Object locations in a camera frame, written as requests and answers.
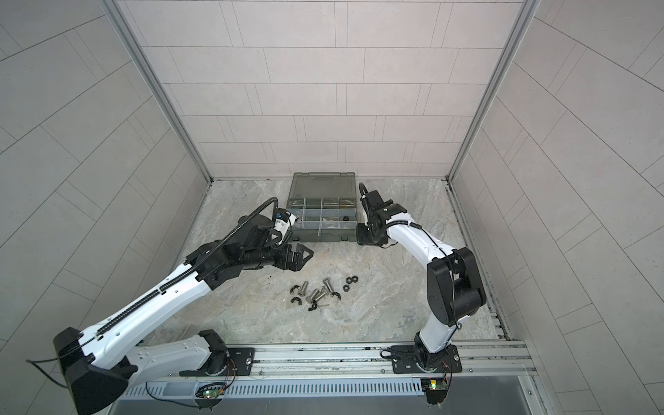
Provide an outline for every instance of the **robotic arm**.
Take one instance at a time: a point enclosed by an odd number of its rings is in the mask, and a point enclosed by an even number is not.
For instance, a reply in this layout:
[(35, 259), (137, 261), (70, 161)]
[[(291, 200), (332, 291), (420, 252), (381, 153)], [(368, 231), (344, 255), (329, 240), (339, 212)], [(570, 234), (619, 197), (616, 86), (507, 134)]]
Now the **robotic arm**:
[(362, 183), (359, 188), (367, 223), (357, 225), (357, 243), (382, 246), (391, 238), (426, 270), (432, 313), (415, 334), (414, 358), (422, 371), (435, 371), (448, 357), (452, 335), (463, 320), (487, 302), (475, 256), (468, 248), (457, 250), (431, 236), (405, 208), (392, 200), (383, 201), (378, 191), (369, 192)]
[[(272, 218), (260, 215), (274, 203)], [(272, 265), (300, 271), (313, 251), (288, 243), (295, 215), (270, 198), (223, 239), (201, 246), (166, 278), (129, 305), (97, 324), (73, 327), (54, 339), (60, 368), (76, 410), (93, 414), (131, 386), (180, 371), (216, 375), (231, 363), (226, 345), (213, 330), (187, 341), (154, 347), (137, 343), (187, 304), (236, 278), (242, 270)]]

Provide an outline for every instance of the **marble floor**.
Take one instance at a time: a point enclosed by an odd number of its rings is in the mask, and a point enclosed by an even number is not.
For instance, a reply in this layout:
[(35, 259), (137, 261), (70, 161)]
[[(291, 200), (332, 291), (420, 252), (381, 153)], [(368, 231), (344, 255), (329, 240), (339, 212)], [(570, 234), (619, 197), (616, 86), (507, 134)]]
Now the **marble floor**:
[[(463, 246), (444, 182), (439, 179), (367, 179), (384, 200), (393, 199), (415, 220), (452, 246)], [(282, 207), (290, 180), (217, 181), (213, 183), (183, 252), (222, 238), (268, 197)], [(359, 215), (364, 221), (364, 212)], [(275, 267), (246, 270), (212, 293), (189, 304), (146, 339), (148, 345), (176, 341), (204, 329), (214, 329), (227, 344), (336, 343), (355, 341), (411, 341), (430, 314), (426, 301), (426, 271), (400, 245), (389, 249), (352, 242), (306, 243), (313, 258), (300, 272)], [(347, 293), (347, 276), (357, 275)], [(324, 278), (342, 295), (329, 296), (315, 311), (292, 304), (290, 288), (309, 281), (309, 290)], [(486, 305), (457, 331), (454, 339), (496, 339)]]

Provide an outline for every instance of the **mounting plate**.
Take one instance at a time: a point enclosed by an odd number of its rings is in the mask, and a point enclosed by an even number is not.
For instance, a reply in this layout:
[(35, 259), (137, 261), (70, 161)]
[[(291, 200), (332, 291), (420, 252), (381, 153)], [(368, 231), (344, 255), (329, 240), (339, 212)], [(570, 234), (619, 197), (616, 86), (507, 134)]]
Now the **mounting plate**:
[[(408, 353), (409, 355), (414, 356), (415, 346), (390, 346), (391, 349), (399, 351), (401, 353)], [(449, 345), (445, 349), (447, 351), (446, 355), (443, 357), (443, 361), (448, 364), (452, 373), (459, 373), (463, 370), (461, 367), (461, 359), (454, 360), (454, 356), (458, 356), (459, 352), (455, 345)], [(445, 366), (441, 366), (433, 372), (425, 372), (418, 366), (415, 359), (402, 358), (397, 360), (392, 360), (392, 369), (396, 374), (402, 373), (444, 373), (446, 371)]]

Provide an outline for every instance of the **tiled wall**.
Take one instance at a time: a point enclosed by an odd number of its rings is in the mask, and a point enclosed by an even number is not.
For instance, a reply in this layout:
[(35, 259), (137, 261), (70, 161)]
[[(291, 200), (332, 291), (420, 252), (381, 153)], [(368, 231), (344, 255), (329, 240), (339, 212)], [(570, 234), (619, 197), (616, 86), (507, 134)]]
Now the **tiled wall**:
[(454, 182), (558, 413), (664, 411), (663, 27), (544, 0)]
[(160, 280), (205, 190), (96, 0), (0, 2), (0, 412), (70, 415), (25, 359)]
[(521, 7), (118, 3), (215, 177), (446, 175)]

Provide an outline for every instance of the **black cable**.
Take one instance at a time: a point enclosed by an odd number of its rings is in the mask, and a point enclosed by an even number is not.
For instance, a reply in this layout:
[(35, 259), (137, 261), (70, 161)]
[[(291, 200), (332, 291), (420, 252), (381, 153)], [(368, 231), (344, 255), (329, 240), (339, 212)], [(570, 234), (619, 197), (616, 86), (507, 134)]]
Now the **black cable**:
[(233, 235), (235, 235), (240, 229), (242, 229), (243, 226), (248, 224), (253, 218), (258, 216), (259, 213), (261, 213), (266, 207), (270, 206), (272, 203), (274, 203), (274, 208), (272, 209), (272, 223), (274, 223), (274, 220), (277, 215), (277, 209), (279, 208), (279, 200), (275, 197), (270, 197), (268, 200), (264, 201), (259, 207), (257, 207), (253, 212), (245, 216), (244, 220), (240, 222), (237, 226), (235, 226), (235, 228), (233, 228), (226, 236), (224, 236), (214, 248), (212, 248), (205, 255), (203, 255), (203, 257), (197, 261), (197, 264), (195, 266), (189, 268), (187, 271), (184, 271), (182, 274), (178, 275), (177, 277), (173, 278), (167, 283), (159, 286), (158, 290), (152, 290), (147, 295), (142, 297), (140, 300), (132, 304), (125, 311), (115, 316), (111, 321), (104, 324), (99, 330), (97, 330), (96, 333), (97, 336), (103, 335), (111, 328), (113, 328), (113, 326), (118, 324), (120, 321), (124, 320), (128, 315), (139, 309), (143, 304), (147, 303), (149, 300), (153, 299), (154, 297), (157, 297), (161, 292), (164, 292), (167, 288), (174, 286), (178, 282), (184, 280), (186, 277), (196, 272), (199, 266), (204, 264), (205, 261), (207, 261), (216, 251), (219, 250), (219, 248), (224, 246), (224, 244), (226, 244), (226, 242), (228, 242), (228, 240), (230, 240), (233, 237)]
[(147, 392), (148, 395), (150, 395), (150, 397), (151, 397), (152, 399), (155, 399), (155, 400), (160, 400), (160, 401), (162, 401), (162, 402), (170, 402), (171, 404), (176, 404), (176, 405), (180, 405), (180, 406), (186, 406), (187, 408), (196, 408), (196, 409), (198, 409), (198, 410), (203, 409), (202, 406), (198, 406), (198, 405), (196, 405), (196, 406), (194, 406), (194, 405), (187, 405), (187, 404), (182, 404), (182, 403), (180, 403), (180, 402), (175, 402), (174, 400), (159, 399), (158, 397), (156, 397), (156, 396), (152, 395), (152, 393), (150, 393), (150, 390), (149, 390), (148, 387), (147, 387), (147, 382), (145, 383), (145, 391)]
[(58, 386), (61, 387), (61, 388), (69, 389), (69, 388), (67, 387), (67, 385), (62, 384), (62, 383), (58, 382), (57, 380), (53, 379), (53, 378), (52, 378), (48, 373), (46, 373), (46, 371), (44, 371), (44, 369), (42, 369), (37, 363), (47, 363), (47, 362), (59, 361), (60, 359), (63, 359), (63, 358), (65, 358), (65, 357), (71, 355), (73, 352), (75, 352), (75, 351), (79, 351), (80, 349), (83, 348), (83, 346), (87, 345), (89, 342), (91, 342), (91, 341), (93, 341), (93, 340), (94, 340), (94, 337), (92, 337), (90, 340), (88, 340), (87, 342), (83, 343), (82, 345), (76, 346), (75, 348), (69, 350), (69, 352), (63, 354), (62, 356), (54, 357), (53, 359), (46, 359), (46, 360), (43, 360), (43, 361), (32, 361), (32, 360), (30, 360), (30, 359), (25, 359), (25, 361), (28, 362), (28, 363), (30, 363), (32, 366), (36, 367), (37, 370), (40, 371), (41, 373), (43, 373), (44, 376), (47, 377), (47, 379), (49, 379), (51, 382), (55, 383), (56, 385), (58, 385)]

